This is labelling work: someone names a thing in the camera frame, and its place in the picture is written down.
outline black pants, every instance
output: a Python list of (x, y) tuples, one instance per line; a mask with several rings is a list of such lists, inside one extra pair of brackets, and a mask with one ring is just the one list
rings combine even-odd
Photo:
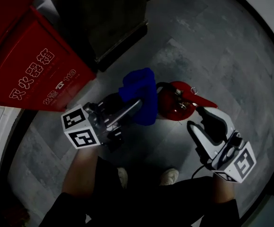
[(124, 190), (117, 168), (99, 158), (92, 198), (82, 201), (68, 194), (61, 194), (41, 226), (52, 223), (56, 226), (56, 218), (63, 226), (67, 226), (67, 223), (71, 226), (83, 226), (85, 214), (92, 218), (89, 226), (131, 226), (145, 223), (156, 226), (188, 226), (203, 215), (205, 218), (201, 227), (211, 224), (238, 226), (239, 215), (235, 200), (225, 204), (212, 204), (211, 190), (211, 177), (185, 180), (170, 186)]

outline concrete floor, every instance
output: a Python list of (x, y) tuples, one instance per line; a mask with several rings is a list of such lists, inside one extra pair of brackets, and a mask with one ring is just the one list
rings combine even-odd
[[(130, 71), (150, 67), (156, 82), (185, 81), (199, 95), (228, 113), (253, 146), (257, 166), (236, 186), (240, 216), (261, 193), (274, 171), (274, 45), (235, 0), (151, 0), (148, 34), (106, 72), (86, 85), (69, 108), (98, 102), (116, 92)], [(37, 226), (61, 192), (75, 149), (62, 132), (61, 113), (39, 112), (23, 138), (9, 172), (9, 183)], [(198, 121), (196, 113), (191, 120)], [(201, 165), (186, 121), (158, 119), (134, 125), (125, 144), (102, 157), (128, 174), (144, 167), (169, 167), (188, 179)], [(197, 176), (210, 175), (202, 169)]]

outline blue object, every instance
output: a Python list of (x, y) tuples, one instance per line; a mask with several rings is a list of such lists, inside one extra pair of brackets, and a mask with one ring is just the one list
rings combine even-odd
[(137, 124), (152, 125), (158, 114), (158, 94), (155, 74), (149, 68), (135, 70), (123, 78), (123, 87), (119, 88), (119, 95), (126, 103), (131, 99), (139, 98), (143, 104), (133, 116)]

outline white shoe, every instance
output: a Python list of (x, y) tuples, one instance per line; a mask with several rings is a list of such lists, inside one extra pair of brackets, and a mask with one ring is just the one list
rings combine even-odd
[(176, 183), (178, 177), (179, 177), (178, 170), (171, 168), (162, 174), (160, 186), (172, 185)]
[(128, 182), (128, 175), (127, 171), (123, 167), (118, 168), (118, 176), (121, 182), (121, 186), (123, 189), (127, 188), (127, 182)]

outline fire extinguisher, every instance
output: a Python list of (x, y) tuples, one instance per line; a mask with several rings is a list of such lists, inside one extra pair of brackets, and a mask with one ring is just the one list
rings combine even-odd
[(162, 89), (158, 93), (158, 112), (167, 119), (174, 121), (187, 119), (198, 106), (218, 108), (215, 103), (197, 96), (195, 87), (185, 82), (160, 82), (157, 84), (157, 90), (160, 87)]

